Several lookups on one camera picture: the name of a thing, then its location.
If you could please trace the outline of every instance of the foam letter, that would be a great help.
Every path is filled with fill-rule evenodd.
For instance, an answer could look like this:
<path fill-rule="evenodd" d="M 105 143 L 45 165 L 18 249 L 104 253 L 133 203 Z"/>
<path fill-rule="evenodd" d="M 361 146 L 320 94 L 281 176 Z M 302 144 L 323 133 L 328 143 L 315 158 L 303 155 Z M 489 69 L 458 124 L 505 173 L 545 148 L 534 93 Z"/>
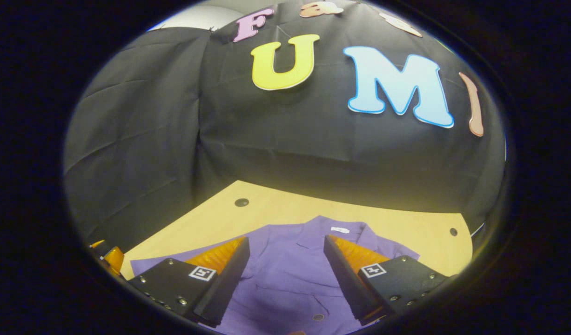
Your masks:
<path fill-rule="evenodd" d="M 271 42 L 255 47 L 250 55 L 254 56 L 252 80 L 258 88 L 267 91 L 294 87 L 306 80 L 315 68 L 314 42 L 319 40 L 317 34 L 295 36 L 288 43 L 296 47 L 296 63 L 294 67 L 280 74 L 275 73 L 275 50 L 281 43 Z"/>
<path fill-rule="evenodd" d="M 468 94 L 470 95 L 470 104 L 472 108 L 470 131 L 473 135 L 482 137 L 484 135 L 484 125 L 482 123 L 482 110 L 479 106 L 479 99 L 477 98 L 477 87 L 465 74 L 459 72 L 459 76 L 461 79 L 463 79 L 465 85 L 468 87 Z"/>
<path fill-rule="evenodd" d="M 420 34 L 420 32 L 418 32 L 413 27 L 408 25 L 405 21 L 401 21 L 401 20 L 397 19 L 396 17 L 392 17 L 391 15 L 386 15 L 385 13 L 380 13 L 379 15 L 381 17 L 383 17 L 385 19 L 385 21 L 387 21 L 389 23 L 389 25 L 392 25 L 395 28 L 404 30 L 410 34 L 417 36 L 417 37 L 422 37 L 422 34 Z"/>
<path fill-rule="evenodd" d="M 376 93 L 379 84 L 395 113 L 403 115 L 417 90 L 420 102 L 413 108 L 415 117 L 439 127 L 453 126 L 453 116 L 447 108 L 438 76 L 438 64 L 422 56 L 409 55 L 400 72 L 374 47 L 346 47 L 343 53 L 356 65 L 356 96 L 349 100 L 349 109 L 360 113 L 383 112 L 385 103 Z"/>
<path fill-rule="evenodd" d="M 324 13 L 341 13 L 343 12 L 343 8 L 337 7 L 336 4 L 328 1 L 318 1 L 318 2 L 311 2 L 302 6 L 302 12 L 300 16 L 302 17 L 313 17 L 322 15 Z"/>
<path fill-rule="evenodd" d="M 258 30 L 253 27 L 260 28 L 266 22 L 265 15 L 271 15 L 274 11 L 271 8 L 263 9 L 256 13 L 251 13 L 248 16 L 242 17 L 236 21 L 238 23 L 238 36 L 234 38 L 234 42 L 244 40 L 258 34 Z"/>

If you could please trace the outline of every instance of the screw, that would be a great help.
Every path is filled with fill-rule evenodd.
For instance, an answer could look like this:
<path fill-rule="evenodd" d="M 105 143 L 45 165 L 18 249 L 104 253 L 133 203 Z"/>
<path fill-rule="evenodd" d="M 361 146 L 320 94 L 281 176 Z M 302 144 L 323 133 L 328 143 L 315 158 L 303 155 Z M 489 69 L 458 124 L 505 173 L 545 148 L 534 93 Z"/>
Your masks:
<path fill-rule="evenodd" d="M 248 205 L 248 204 L 249 204 L 249 200 L 248 200 L 248 199 L 245 199 L 245 198 L 238 199 L 238 200 L 236 200 L 236 202 L 235 202 L 235 205 L 238 206 L 238 207 L 243 207 L 243 206 L 246 206 L 246 205 Z"/>

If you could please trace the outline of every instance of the orange soft finger pad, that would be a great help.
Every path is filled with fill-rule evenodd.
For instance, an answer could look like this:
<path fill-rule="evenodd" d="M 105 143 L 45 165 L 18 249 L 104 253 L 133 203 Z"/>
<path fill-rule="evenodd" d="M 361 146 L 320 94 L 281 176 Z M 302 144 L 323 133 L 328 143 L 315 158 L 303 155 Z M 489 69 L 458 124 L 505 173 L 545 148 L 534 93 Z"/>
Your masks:
<path fill-rule="evenodd" d="M 234 255 L 234 252 L 242 244 L 245 237 L 240 237 L 235 240 L 226 242 L 220 246 L 217 246 L 211 250 L 194 256 L 186 261 L 186 263 L 197 265 L 198 267 L 205 267 L 217 271 L 217 274 L 221 274 L 225 266 L 228 264 L 229 260 Z"/>
<path fill-rule="evenodd" d="M 329 238 L 337 245 L 337 248 L 341 250 L 347 264 L 349 264 L 356 275 L 358 274 L 358 271 L 360 271 L 361 267 L 389 260 L 387 257 L 373 252 L 370 249 L 358 246 L 353 242 L 346 241 L 333 235 L 329 235 Z"/>

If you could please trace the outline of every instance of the purple shirt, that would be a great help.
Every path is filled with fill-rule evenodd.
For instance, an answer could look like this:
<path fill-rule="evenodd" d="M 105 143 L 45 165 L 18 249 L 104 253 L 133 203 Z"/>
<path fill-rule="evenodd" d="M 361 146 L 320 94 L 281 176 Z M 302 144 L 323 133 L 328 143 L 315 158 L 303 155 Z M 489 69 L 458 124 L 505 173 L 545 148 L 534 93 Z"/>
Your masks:
<path fill-rule="evenodd" d="M 344 335 L 362 328 L 324 256 L 324 236 L 328 234 L 388 258 L 419 258 L 402 244 L 377 236 L 364 222 L 317 216 L 305 224 L 264 226 L 245 234 L 250 258 L 215 331 L 227 335 L 287 335 L 294 331 Z M 168 257 L 186 261 L 222 243 L 130 264 L 137 276 Z"/>

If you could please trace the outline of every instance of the shirt collar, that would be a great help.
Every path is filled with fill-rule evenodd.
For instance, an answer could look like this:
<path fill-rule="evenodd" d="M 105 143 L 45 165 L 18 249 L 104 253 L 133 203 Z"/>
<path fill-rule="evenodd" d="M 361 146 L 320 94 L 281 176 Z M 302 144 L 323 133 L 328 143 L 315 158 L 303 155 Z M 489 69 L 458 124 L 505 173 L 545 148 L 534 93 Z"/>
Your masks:
<path fill-rule="evenodd" d="M 348 229 L 349 233 L 331 230 L 332 227 Z M 377 236 L 365 222 L 343 222 L 317 216 L 304 224 L 296 243 L 305 248 L 323 248 L 324 236 L 335 235 L 372 251 L 377 250 Z"/>

